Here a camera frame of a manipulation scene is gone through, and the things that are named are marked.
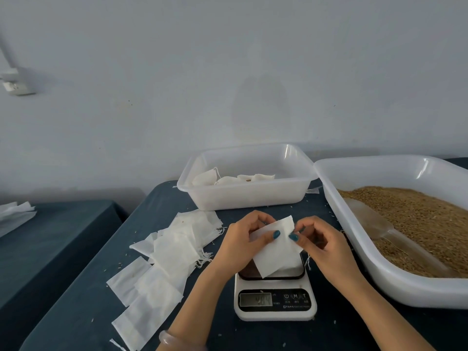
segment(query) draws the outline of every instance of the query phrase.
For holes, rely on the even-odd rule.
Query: digital kitchen scale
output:
[[[300,254],[296,266],[262,279],[250,261],[235,276],[237,316],[246,322],[311,320],[317,312],[317,302]]]

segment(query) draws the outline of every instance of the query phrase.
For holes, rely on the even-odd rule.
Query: scale control panel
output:
[[[309,293],[302,288],[242,290],[237,303],[243,312],[299,312],[311,307]]]

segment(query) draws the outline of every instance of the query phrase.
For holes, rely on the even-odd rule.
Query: clear plastic scoop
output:
[[[434,276],[459,277],[458,272],[444,265],[434,255],[396,230],[392,223],[369,206],[352,198],[344,198],[344,201],[372,240],[388,240]]]

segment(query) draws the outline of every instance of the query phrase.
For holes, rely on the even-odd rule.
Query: wall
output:
[[[190,154],[468,156],[468,0],[0,0],[0,199],[131,210]]]

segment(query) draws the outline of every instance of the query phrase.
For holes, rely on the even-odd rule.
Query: tablecloth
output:
[[[462,162],[468,167],[468,159]],[[196,209],[187,193],[173,188],[176,181],[158,185],[137,207],[108,243],[86,266],[49,313],[36,326],[20,351],[37,350],[117,350],[109,343],[115,339],[125,346],[111,322],[125,309],[106,287],[106,281],[139,254],[128,247],[143,240],[149,233],[169,226],[177,212]],[[310,188],[320,185],[311,182]],[[307,194],[293,205],[259,207],[276,219],[292,215],[295,221],[317,215],[340,229],[323,189],[320,194]],[[225,226],[236,222],[252,208],[219,211]],[[209,244],[206,251],[218,251],[224,235]],[[360,260],[358,265],[370,280]],[[309,322],[243,322],[234,312],[234,279],[223,289],[219,298],[207,345],[210,350],[378,350],[366,325],[351,304],[325,279],[314,263],[308,276],[318,305],[314,320]],[[201,270],[196,269],[188,278],[184,299],[188,296]],[[466,349],[468,345],[468,311],[413,308],[393,300],[395,308],[439,351]],[[154,351],[159,344],[158,334],[166,330],[181,304],[160,330],[143,348]]]
[[[44,203],[0,238],[0,349],[29,332],[122,224],[109,200]]]

